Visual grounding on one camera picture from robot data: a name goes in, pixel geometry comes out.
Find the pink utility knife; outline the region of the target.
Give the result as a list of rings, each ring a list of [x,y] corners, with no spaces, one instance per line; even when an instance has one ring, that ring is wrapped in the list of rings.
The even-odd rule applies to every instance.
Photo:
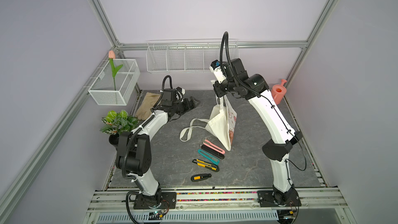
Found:
[[[225,154],[225,150],[223,150],[222,148],[216,146],[215,144],[213,144],[212,142],[210,142],[210,141],[207,140],[207,139],[204,140],[203,144],[204,144],[205,146],[209,147],[210,149],[212,149],[212,150],[218,152],[218,153]]]

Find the pink artificial tulip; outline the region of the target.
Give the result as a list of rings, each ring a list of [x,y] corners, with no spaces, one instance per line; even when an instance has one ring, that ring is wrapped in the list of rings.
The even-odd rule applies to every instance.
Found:
[[[112,71],[112,77],[113,77],[113,82],[114,82],[114,90],[117,90],[117,87],[116,87],[116,75],[123,68],[123,64],[115,66],[114,60],[116,59],[116,54],[115,54],[115,52],[113,50],[110,50],[108,52],[108,59],[109,59],[109,64],[110,64],[111,71]]]

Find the short black yellow knife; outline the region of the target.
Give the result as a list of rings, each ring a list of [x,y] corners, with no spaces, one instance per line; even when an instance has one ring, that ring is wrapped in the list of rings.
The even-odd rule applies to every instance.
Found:
[[[207,180],[209,178],[211,178],[212,175],[209,173],[205,173],[205,174],[197,174],[197,175],[193,175],[191,176],[191,181],[192,182],[196,182],[196,181],[203,181],[203,180]]]

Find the yellow black utility knife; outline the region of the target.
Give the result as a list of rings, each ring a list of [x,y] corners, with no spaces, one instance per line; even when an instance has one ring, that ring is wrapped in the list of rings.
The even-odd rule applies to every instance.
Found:
[[[213,163],[208,163],[199,159],[193,159],[192,161],[193,163],[195,163],[196,165],[198,165],[199,167],[203,167],[206,168],[208,170],[211,170],[213,172],[219,172],[220,169],[217,165],[213,164]]]

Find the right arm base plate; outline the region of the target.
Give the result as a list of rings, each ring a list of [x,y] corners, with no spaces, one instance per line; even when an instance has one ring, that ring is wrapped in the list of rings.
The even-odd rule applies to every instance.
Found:
[[[294,188],[290,188],[287,192],[281,192],[277,189],[260,190],[257,194],[261,207],[301,207],[302,205],[298,192]]]

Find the beige folded cloth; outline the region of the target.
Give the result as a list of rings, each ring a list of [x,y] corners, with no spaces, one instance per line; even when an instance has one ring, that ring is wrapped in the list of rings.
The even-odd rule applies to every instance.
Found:
[[[160,94],[147,92],[145,97],[138,108],[135,117],[138,120],[146,120],[151,115],[151,109],[155,105],[155,103],[159,100]]]

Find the green potted plant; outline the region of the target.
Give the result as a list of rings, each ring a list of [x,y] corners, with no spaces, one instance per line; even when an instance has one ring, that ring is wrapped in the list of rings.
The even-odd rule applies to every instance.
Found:
[[[109,143],[115,147],[118,146],[119,137],[124,132],[131,132],[139,125],[139,120],[121,110],[119,113],[109,111],[105,117],[102,118],[103,127],[100,129],[102,133],[109,135]]]

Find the white cartoon tote bag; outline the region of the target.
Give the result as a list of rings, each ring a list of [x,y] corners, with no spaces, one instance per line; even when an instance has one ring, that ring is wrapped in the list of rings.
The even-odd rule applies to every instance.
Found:
[[[216,137],[227,151],[231,150],[234,138],[237,113],[233,109],[228,97],[217,96],[210,119],[194,118],[189,127],[184,128],[179,136],[182,142],[189,141],[194,128],[205,129]]]

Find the teal utility knife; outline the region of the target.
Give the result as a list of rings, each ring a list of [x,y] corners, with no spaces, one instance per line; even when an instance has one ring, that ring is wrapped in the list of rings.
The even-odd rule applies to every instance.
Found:
[[[220,160],[217,157],[211,155],[209,152],[207,152],[205,150],[198,149],[198,154],[200,154],[202,157],[209,160],[211,163],[213,163],[215,165],[218,165],[220,162]]]

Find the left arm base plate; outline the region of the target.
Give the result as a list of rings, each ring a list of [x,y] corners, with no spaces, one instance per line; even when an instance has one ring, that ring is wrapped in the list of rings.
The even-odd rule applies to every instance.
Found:
[[[154,196],[139,194],[136,197],[134,209],[174,209],[176,207],[176,192],[161,192]]]

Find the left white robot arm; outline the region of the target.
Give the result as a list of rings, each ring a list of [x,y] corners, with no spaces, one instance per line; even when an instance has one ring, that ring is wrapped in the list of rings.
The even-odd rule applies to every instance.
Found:
[[[136,184],[138,197],[152,208],[161,205],[162,190],[150,170],[150,141],[165,124],[196,107],[195,99],[185,98],[184,94],[184,89],[173,87],[170,75],[165,76],[160,98],[150,108],[150,116],[126,138],[119,137],[116,167],[121,170],[124,179]]]

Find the pink watering can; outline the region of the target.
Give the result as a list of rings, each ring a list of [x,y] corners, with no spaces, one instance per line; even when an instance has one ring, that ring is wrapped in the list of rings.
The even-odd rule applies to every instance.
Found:
[[[285,94],[287,93],[287,89],[285,87],[285,83],[287,80],[282,79],[280,84],[273,85],[271,93],[275,104],[280,104]]]

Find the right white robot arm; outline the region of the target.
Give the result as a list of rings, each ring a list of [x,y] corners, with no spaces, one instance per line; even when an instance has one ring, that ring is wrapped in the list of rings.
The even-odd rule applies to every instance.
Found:
[[[303,137],[302,133],[289,125],[265,79],[259,74],[249,76],[241,59],[231,59],[228,32],[224,32],[221,40],[219,60],[211,63],[210,70],[216,77],[213,83],[216,96],[223,97],[231,93],[246,99],[271,134],[271,139],[263,145],[262,151],[271,162],[273,189],[259,193],[260,203],[300,207],[301,200],[291,179],[289,152]]]

